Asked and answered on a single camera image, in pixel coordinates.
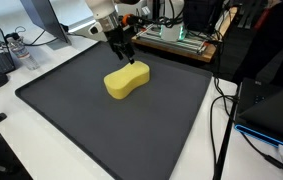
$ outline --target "white table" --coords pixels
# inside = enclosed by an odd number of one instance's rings
[[[14,94],[17,88],[96,43],[82,37],[70,38],[72,46],[56,51],[47,46],[28,48],[32,56],[41,64],[41,68],[29,71],[24,66],[20,67],[9,74],[10,81],[0,88],[0,112],[8,116],[0,123],[0,133],[34,179],[113,179],[66,136]],[[220,81],[220,87],[228,95],[233,95],[237,88],[235,84],[223,80]],[[213,156],[209,134],[209,111],[213,99],[218,96],[211,82],[171,179],[212,179]],[[219,152],[228,120],[222,101],[215,104],[213,117],[216,150]],[[249,160],[250,156],[255,158],[245,163],[244,160]],[[269,168],[271,165],[261,162],[263,160],[258,158],[238,133],[233,131],[224,168],[224,179],[242,179],[240,174],[244,173],[246,179],[261,177],[259,176],[261,170],[254,170],[257,166],[266,171],[262,171],[261,179],[283,178],[282,172]]]

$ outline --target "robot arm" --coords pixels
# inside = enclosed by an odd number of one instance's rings
[[[127,56],[130,63],[134,63],[132,45],[125,40],[118,14],[113,0],[85,0],[93,13],[96,23],[89,29],[90,34],[104,32],[113,52],[120,59]],[[118,3],[135,4],[139,0],[115,0]]]

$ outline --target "desk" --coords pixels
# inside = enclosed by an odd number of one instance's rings
[[[231,8],[230,11],[229,11],[230,16],[227,16],[224,19],[224,21],[222,22],[222,24],[220,26],[220,33],[222,34],[222,36],[224,36],[226,34],[226,32],[228,31],[228,29],[231,25],[231,22],[232,22],[233,18],[235,17],[236,13],[237,13],[237,10],[238,9],[236,7]],[[164,46],[164,45],[162,45],[162,43],[158,44],[158,43],[155,43],[155,42],[150,42],[150,41],[138,39],[136,36],[134,36],[132,38],[132,42],[139,44],[139,45],[148,46],[148,47],[151,47],[151,48],[155,48],[155,49],[159,49],[159,50],[162,50],[162,51],[178,54],[178,55],[181,55],[181,56],[185,56],[185,57],[188,57],[188,58],[192,58],[192,59],[196,59],[196,60],[204,61],[204,62],[210,62],[212,60],[214,54],[216,53],[216,50],[217,50],[214,45],[210,44],[210,45],[207,46],[205,51],[201,55],[199,55],[199,54],[196,54],[194,51],[193,51],[193,53],[189,53],[187,51],[182,51],[182,50],[179,50],[179,49],[176,49],[176,48],[173,48],[173,47]]]
[[[41,64],[41,68],[29,71],[23,66],[9,74],[10,81],[0,88],[0,112],[8,116],[0,123],[0,133],[34,179],[113,179],[66,136],[14,94],[17,88],[96,43],[82,37],[70,38],[72,46],[56,51],[47,46],[29,48],[30,53]],[[224,93],[229,95],[233,95],[237,88],[235,84],[223,80],[220,81],[220,86]],[[171,179],[212,179],[213,156],[208,120],[210,105],[217,96],[219,94],[211,82]],[[219,152],[228,120],[222,101],[215,104],[213,117],[216,150]],[[260,146],[269,148],[263,143]],[[255,161],[247,162],[250,156],[254,156]],[[280,170],[271,168],[271,165],[262,161],[249,145],[238,137],[238,133],[232,131],[224,179],[238,179],[240,174],[244,174],[246,179],[283,179]],[[254,167],[259,167],[263,171],[255,170]]]

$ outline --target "yellow sponge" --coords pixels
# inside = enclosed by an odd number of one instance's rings
[[[108,93],[115,99],[123,99],[133,89],[147,83],[150,80],[150,68],[148,65],[135,61],[123,68],[104,77],[104,84]]]

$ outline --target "monitor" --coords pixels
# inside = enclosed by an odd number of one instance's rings
[[[61,41],[70,40],[61,27],[49,0],[20,0],[33,24],[39,26]]]

